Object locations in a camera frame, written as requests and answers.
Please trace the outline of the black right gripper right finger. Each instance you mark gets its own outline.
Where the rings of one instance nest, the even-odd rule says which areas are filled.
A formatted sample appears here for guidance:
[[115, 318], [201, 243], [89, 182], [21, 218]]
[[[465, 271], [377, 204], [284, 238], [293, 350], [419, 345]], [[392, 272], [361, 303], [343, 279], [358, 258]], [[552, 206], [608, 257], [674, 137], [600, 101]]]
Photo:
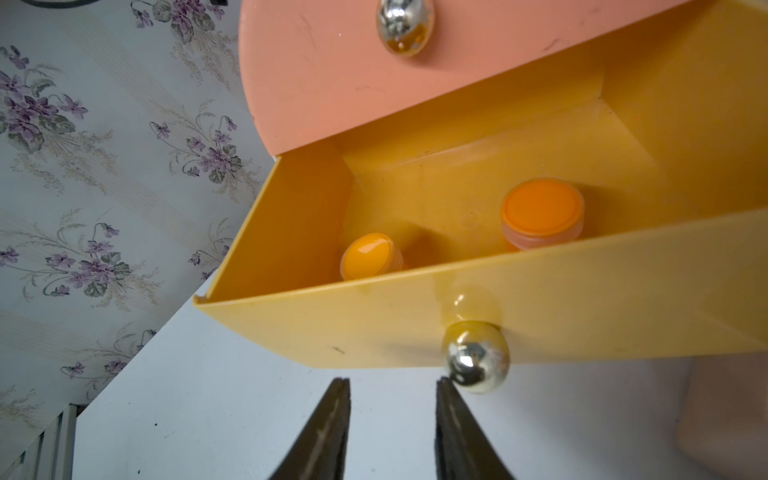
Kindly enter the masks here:
[[436, 385], [434, 453], [438, 479], [515, 479], [447, 377]]

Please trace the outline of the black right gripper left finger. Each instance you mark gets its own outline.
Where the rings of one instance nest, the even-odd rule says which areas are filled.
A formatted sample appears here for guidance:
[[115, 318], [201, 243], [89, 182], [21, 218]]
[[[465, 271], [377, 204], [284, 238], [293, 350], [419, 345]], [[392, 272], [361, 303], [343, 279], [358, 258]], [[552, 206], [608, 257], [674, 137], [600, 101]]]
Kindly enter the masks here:
[[348, 378], [334, 378], [271, 480], [341, 480], [351, 416]]

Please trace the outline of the yellow paint can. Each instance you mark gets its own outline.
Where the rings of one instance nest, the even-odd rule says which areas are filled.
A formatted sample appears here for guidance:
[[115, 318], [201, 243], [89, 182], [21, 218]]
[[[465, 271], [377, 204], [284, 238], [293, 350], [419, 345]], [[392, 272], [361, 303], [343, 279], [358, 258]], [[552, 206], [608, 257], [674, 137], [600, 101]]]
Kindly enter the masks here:
[[352, 242], [342, 255], [340, 274], [343, 280], [359, 280], [405, 269], [401, 250], [383, 233], [366, 234]]

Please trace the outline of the orange paint can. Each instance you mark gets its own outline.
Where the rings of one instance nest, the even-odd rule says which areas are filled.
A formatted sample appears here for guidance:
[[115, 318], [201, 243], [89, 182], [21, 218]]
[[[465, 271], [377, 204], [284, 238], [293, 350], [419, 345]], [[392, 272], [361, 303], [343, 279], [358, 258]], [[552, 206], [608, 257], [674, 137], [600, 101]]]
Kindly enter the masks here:
[[501, 204], [501, 231], [518, 250], [539, 249], [577, 240], [585, 223], [585, 200], [574, 185], [537, 178], [512, 188]]

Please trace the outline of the pink top drawer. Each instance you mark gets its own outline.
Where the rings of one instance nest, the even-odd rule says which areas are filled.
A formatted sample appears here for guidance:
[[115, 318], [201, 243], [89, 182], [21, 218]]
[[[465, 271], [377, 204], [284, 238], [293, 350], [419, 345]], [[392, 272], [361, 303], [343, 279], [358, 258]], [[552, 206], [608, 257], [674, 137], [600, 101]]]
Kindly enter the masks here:
[[246, 1], [239, 59], [250, 113], [279, 155], [672, 7], [669, 0], [439, 1], [425, 48], [389, 52], [373, 1]]

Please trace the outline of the yellow drawer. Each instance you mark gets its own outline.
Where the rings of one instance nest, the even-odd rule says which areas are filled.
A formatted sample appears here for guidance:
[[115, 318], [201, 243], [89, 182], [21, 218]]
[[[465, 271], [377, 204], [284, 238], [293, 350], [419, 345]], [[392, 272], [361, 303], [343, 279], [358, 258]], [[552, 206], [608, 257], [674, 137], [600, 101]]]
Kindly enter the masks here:
[[[516, 185], [585, 200], [518, 250]], [[345, 281], [370, 233], [405, 269]], [[197, 308], [314, 368], [443, 362], [460, 323], [515, 363], [767, 347], [767, 5], [687, 1], [279, 154]]]

